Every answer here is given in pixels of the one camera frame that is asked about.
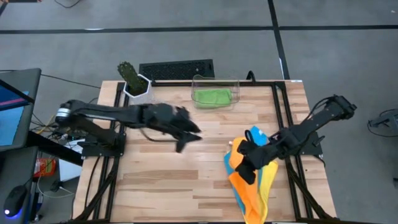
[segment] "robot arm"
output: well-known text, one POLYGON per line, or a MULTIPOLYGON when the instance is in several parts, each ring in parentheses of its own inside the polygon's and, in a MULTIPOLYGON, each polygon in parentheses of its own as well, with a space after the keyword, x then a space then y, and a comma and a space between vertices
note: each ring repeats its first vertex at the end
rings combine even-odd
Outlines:
POLYGON ((165 103, 116 108, 70 100, 61 105, 55 121, 60 126, 84 130, 101 143, 110 146, 118 144, 118 133, 113 129, 103 129, 87 118, 119 121, 129 128, 150 128, 170 134, 176 139, 177 152, 181 152, 186 143, 201 140, 201 137, 192 134, 199 133, 200 129, 190 120, 189 112, 165 103))
POLYGON ((244 159, 235 169, 249 184, 255 179, 254 171, 268 165, 276 158, 285 159, 296 155, 306 143, 309 135, 320 129, 330 121, 350 119, 354 115, 356 106, 351 104, 343 96, 332 96, 326 99, 325 107, 305 119, 301 124, 281 129, 269 138, 265 146, 257 146, 250 139, 242 141, 238 151, 244 155, 244 159))

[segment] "black frame leg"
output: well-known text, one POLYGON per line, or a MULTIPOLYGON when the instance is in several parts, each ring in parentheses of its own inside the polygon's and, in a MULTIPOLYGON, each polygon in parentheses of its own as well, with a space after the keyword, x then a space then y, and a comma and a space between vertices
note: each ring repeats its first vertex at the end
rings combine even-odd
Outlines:
POLYGON ((27 146, 38 146, 39 150, 50 154, 52 156, 58 157, 64 161, 71 162, 78 166, 83 165, 83 159, 81 159, 81 154, 69 149, 65 146, 61 146, 39 134, 29 131, 27 136, 27 146))

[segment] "orange cloth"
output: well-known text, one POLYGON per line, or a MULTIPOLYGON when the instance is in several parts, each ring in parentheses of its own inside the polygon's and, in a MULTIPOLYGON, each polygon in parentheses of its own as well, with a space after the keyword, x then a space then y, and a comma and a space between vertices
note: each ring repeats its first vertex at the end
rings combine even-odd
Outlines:
MULTIPOLYGON (((229 165, 235 169, 243 159, 243 155, 238 152, 238 146, 242 140, 246 138, 236 138, 232 144, 231 158, 229 159, 229 165)), ((242 179, 237 172, 233 172, 229 176, 229 181, 231 181, 235 190, 241 197, 242 203, 245 206, 246 213, 244 214, 244 219, 246 223, 259 224, 261 220, 261 214, 259 212, 259 202, 260 196, 258 194, 258 171, 255 171, 256 179, 253 184, 248 184, 242 179)))

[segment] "green cloth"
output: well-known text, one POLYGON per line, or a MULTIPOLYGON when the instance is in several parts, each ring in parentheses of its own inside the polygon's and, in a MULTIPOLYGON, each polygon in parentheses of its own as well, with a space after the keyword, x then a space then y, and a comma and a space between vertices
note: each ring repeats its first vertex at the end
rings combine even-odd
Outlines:
POLYGON ((220 108, 231 104, 232 92, 230 89, 195 90, 193 100, 197 108, 220 108))

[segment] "gray floor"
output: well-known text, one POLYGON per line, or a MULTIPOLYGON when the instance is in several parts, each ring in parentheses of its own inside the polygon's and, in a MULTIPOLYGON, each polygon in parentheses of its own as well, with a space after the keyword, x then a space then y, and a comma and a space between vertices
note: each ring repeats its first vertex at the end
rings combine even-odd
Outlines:
MULTIPOLYGON (((275 8, 280 26, 398 24, 394 0, 277 0, 275 8)), ((0 17, 2 30, 271 24, 267 1, 260 0, 83 0, 72 9, 47 0, 9 4, 0 17)), ((281 36, 290 77, 304 81, 310 106, 334 93, 358 106, 351 120, 320 131, 326 135, 322 146, 338 216, 397 223, 392 177, 398 176, 398 142, 370 134, 366 123, 397 107, 398 30, 300 30, 281 36)), ((273 31, 0 35, 0 50, 0 69, 39 67, 44 74, 92 85, 119 80, 116 65, 122 60, 138 66, 212 58, 217 78, 244 78, 248 70, 257 79, 282 78, 273 31)), ((42 77, 35 114, 46 121, 60 103, 96 96, 97 89, 42 77)), ((47 199, 42 223, 66 220, 71 202, 47 199)))

